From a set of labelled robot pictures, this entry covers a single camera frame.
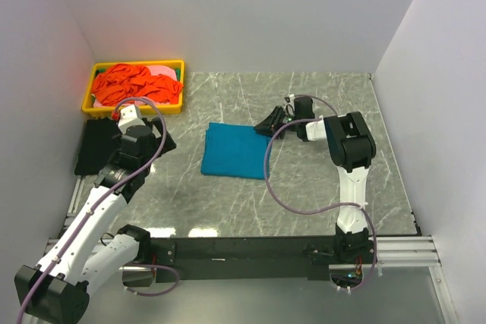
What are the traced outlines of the teal t shirt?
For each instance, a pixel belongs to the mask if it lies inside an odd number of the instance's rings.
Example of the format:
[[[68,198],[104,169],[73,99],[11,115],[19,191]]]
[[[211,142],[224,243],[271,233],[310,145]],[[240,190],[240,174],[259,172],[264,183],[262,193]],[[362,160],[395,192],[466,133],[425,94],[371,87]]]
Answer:
[[[210,122],[200,166],[203,175],[264,179],[264,157],[270,138],[252,126]]]

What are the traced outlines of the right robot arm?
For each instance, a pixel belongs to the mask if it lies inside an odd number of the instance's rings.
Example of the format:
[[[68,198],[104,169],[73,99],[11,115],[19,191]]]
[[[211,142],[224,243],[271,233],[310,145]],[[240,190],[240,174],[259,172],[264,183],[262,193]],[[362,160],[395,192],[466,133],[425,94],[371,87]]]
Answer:
[[[326,142],[339,176],[339,214],[333,249],[324,255],[353,262],[374,249],[369,239],[374,231],[365,211],[368,174],[377,153],[374,138],[360,112],[340,115],[323,99],[304,94],[291,94],[285,101],[254,126],[257,134],[270,138],[264,155],[267,189],[276,196],[269,182],[270,150],[286,129],[292,129],[303,142]]]

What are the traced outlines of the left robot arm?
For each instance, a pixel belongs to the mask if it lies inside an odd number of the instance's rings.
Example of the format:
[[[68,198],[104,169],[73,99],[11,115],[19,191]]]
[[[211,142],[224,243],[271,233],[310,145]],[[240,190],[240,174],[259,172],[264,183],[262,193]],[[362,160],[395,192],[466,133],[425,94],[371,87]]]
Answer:
[[[119,148],[99,172],[82,212],[55,246],[14,277],[20,312],[47,323],[77,323],[90,297],[120,267],[157,269],[150,233],[126,225],[98,253],[93,249],[116,216],[144,185],[150,166],[176,147],[163,118],[120,118]]]

